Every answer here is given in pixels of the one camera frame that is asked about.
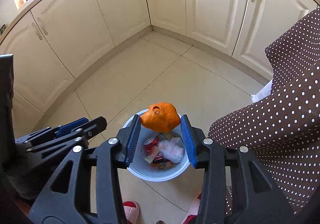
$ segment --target trash can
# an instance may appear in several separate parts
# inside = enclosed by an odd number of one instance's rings
[[[142,115],[147,110],[148,109],[140,111],[136,114]],[[130,119],[128,119],[128,121],[124,124],[123,128],[131,124],[133,117],[134,115]],[[141,125],[141,131],[140,131],[140,135],[139,135],[139,139],[136,147],[136,152],[134,154],[133,162],[128,167],[129,172],[139,177],[140,179],[143,179],[146,181],[154,181],[154,182],[168,181],[177,177],[181,173],[183,173],[183,171],[187,169],[190,163],[188,160],[187,152],[185,150],[185,146],[182,141],[180,125],[174,128],[172,132],[181,137],[181,141],[178,143],[178,145],[183,147],[184,149],[184,158],[181,162],[175,164],[170,169],[164,169],[164,170],[159,170],[155,167],[152,167],[150,164],[148,164],[148,162],[144,160],[146,154],[144,152],[143,143],[149,138],[156,137],[158,133],[154,132],[151,129],[145,128],[144,126]]]

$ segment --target person's foot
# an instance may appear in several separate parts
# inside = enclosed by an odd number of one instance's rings
[[[190,209],[188,210],[188,213],[183,219],[183,221],[181,222],[181,224],[188,224],[190,220],[192,220],[195,216],[198,215],[200,200],[201,200],[201,193],[198,197],[193,199]]]
[[[139,204],[137,202],[124,202],[122,205],[128,224],[137,224],[140,212]]]

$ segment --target garbage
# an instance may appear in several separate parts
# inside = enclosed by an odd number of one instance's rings
[[[163,140],[158,143],[158,148],[164,158],[169,159],[173,163],[179,163],[184,156],[182,147],[176,145],[180,138],[173,137],[170,140]]]
[[[161,170],[173,167],[184,157],[184,149],[177,145],[180,140],[174,133],[159,133],[156,137],[147,139],[144,142],[144,159]]]

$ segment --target plastic bag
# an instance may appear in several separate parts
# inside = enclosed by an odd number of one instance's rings
[[[181,162],[184,156],[183,148],[176,145],[179,140],[180,138],[173,137],[171,140],[160,141],[157,145],[163,157],[173,163]]]

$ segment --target polka dot fabric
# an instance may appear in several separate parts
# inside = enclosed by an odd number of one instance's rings
[[[217,120],[208,134],[228,148],[249,147],[295,214],[320,181],[319,24],[317,9],[267,47],[274,72],[271,94]]]

